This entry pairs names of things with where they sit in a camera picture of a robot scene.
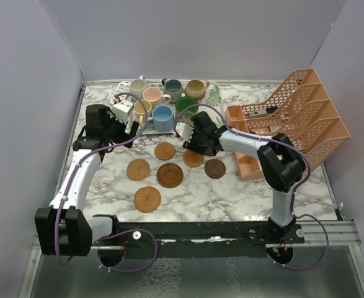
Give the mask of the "white barcode tag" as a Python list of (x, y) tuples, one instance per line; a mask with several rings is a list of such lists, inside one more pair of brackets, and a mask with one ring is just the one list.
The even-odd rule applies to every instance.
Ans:
[(116, 103), (124, 100), (126, 97), (128, 97), (127, 95), (124, 94), (119, 97), (116, 97), (116, 95), (120, 93), (128, 93), (129, 91), (130, 91), (130, 81), (119, 82), (110, 96), (110, 104), (115, 105)]

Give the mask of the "aluminium rail frame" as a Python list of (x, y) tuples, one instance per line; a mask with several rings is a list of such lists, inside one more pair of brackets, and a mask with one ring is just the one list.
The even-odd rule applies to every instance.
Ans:
[(87, 220), (112, 237), (62, 267), (46, 246), (32, 297), (364, 297), (364, 261), (351, 221), (303, 219), (283, 238), (269, 227), (272, 190), (245, 183), (232, 164), (220, 179), (183, 168), (174, 188), (156, 178), (154, 147), (182, 141), (144, 136), (103, 154), (85, 184)]

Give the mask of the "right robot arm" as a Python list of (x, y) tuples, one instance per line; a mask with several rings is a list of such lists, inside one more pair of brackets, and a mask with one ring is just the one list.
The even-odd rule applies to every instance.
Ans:
[(184, 140), (183, 147), (195, 153), (215, 156), (219, 151), (231, 151), (256, 159), (272, 188), (269, 238), (281, 243), (290, 236), (296, 222), (295, 191), (306, 170), (306, 162), (287, 135), (262, 137), (227, 125), (217, 127), (206, 112), (193, 116), (192, 125), (178, 123), (175, 131)]

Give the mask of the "yellow mug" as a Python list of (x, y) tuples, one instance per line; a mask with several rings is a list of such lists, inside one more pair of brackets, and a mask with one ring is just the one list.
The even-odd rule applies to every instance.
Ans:
[(134, 121), (138, 122), (140, 128), (142, 129), (144, 126), (144, 122), (147, 117), (151, 117), (152, 114), (152, 105), (149, 101), (143, 99), (143, 103), (136, 101), (134, 104)]

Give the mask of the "white cream mug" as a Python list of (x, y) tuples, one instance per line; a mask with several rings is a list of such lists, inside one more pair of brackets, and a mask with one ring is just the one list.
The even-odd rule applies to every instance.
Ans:
[(144, 76), (140, 76), (130, 82), (129, 90), (130, 93), (134, 94), (140, 99), (143, 99), (143, 92), (148, 87)]

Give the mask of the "floral serving tray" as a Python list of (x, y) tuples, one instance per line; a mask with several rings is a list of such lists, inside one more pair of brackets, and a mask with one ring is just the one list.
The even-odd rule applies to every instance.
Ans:
[[(181, 83), (182, 83), (183, 89), (184, 89), (185, 85), (187, 84), (187, 81), (182, 80)], [(223, 102), (222, 102), (222, 98), (220, 95), (220, 87), (214, 81), (209, 81), (209, 83), (210, 83), (210, 85), (206, 91), (205, 97), (203, 99), (199, 100), (198, 103), (211, 106), (214, 109), (216, 109), (222, 116), (224, 116)], [(148, 87), (157, 87), (157, 88), (161, 89), (162, 91), (164, 88), (162, 83), (149, 83), (147, 81), (147, 85), (148, 85)], [(130, 96), (126, 97), (126, 99), (128, 101), (134, 103), (134, 99), (132, 99)], [(170, 106), (175, 113), (175, 103), (169, 102), (167, 105)], [(201, 111), (205, 111), (210, 116), (212, 121), (217, 125), (217, 127), (220, 127), (223, 125), (223, 121), (221, 120), (220, 116), (213, 109), (199, 106), (197, 112), (201, 112)], [(185, 118), (181, 117), (179, 122), (185, 122), (185, 120), (187, 123), (187, 120), (189, 120), (189, 119), (185, 119)], [(130, 115), (130, 120), (127, 125), (128, 129), (131, 128), (133, 121), (134, 121), (134, 112)], [(156, 130), (154, 130), (152, 127), (148, 127), (144, 131), (143, 135), (172, 134), (172, 131), (169, 133), (160, 133), (160, 132), (157, 132)]]

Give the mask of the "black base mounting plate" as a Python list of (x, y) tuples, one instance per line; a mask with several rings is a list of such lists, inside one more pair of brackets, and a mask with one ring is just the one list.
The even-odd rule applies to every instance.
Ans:
[(265, 258), (267, 246), (302, 244), (304, 233), (295, 223), (283, 238), (273, 237), (268, 221), (242, 222), (117, 222), (123, 236), (97, 240), (93, 249), (125, 258)]

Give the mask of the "dark walnut coaster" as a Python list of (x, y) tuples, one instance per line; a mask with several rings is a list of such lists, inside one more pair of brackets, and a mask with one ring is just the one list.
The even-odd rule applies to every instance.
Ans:
[(226, 166), (221, 160), (210, 159), (205, 163), (204, 170), (207, 176), (219, 179), (226, 173)]

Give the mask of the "green floral mug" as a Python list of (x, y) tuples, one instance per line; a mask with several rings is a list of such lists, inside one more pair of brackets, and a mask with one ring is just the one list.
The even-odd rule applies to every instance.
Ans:
[(175, 103), (176, 117), (182, 116), (186, 119), (191, 118), (198, 111), (198, 101), (190, 96), (182, 96)]

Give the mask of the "light bamboo coaster back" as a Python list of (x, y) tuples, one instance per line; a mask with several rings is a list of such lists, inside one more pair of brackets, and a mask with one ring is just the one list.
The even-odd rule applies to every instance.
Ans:
[(161, 142), (155, 147), (154, 155), (159, 160), (170, 160), (175, 155), (175, 147), (169, 142)]

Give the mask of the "tan brown mug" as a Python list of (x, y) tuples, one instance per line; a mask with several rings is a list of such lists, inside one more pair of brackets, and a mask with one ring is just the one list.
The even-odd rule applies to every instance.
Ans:
[(198, 79), (193, 79), (186, 84), (185, 95), (199, 101), (205, 97), (209, 85), (210, 83), (207, 80), (200, 81)]

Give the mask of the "stapler box in organizer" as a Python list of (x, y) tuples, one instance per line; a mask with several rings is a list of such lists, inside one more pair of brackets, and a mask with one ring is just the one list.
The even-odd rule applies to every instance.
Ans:
[(278, 109), (278, 107), (268, 107), (268, 108), (257, 110), (257, 111), (251, 111), (251, 112), (248, 112), (247, 118), (254, 119), (254, 118), (259, 118), (259, 117), (267, 117), (267, 116), (273, 114), (277, 109)]

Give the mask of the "pink mug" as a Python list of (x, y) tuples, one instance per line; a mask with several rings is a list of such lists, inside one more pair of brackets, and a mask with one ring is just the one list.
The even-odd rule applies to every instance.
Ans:
[(163, 94), (162, 90), (157, 87), (148, 87), (143, 91), (143, 99), (149, 101), (154, 108), (161, 104), (168, 104), (171, 101), (171, 96)]

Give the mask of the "light wood coaster right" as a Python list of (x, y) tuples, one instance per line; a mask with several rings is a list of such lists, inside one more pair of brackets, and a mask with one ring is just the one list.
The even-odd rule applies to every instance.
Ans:
[(187, 150), (183, 155), (184, 163), (191, 167), (196, 168), (204, 161), (204, 156), (191, 150)]

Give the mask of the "light blue mug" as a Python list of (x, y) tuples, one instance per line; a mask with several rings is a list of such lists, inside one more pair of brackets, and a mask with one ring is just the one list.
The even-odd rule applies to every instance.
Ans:
[(174, 111), (168, 105), (156, 106), (150, 117), (148, 117), (148, 127), (160, 133), (169, 133), (175, 126)]

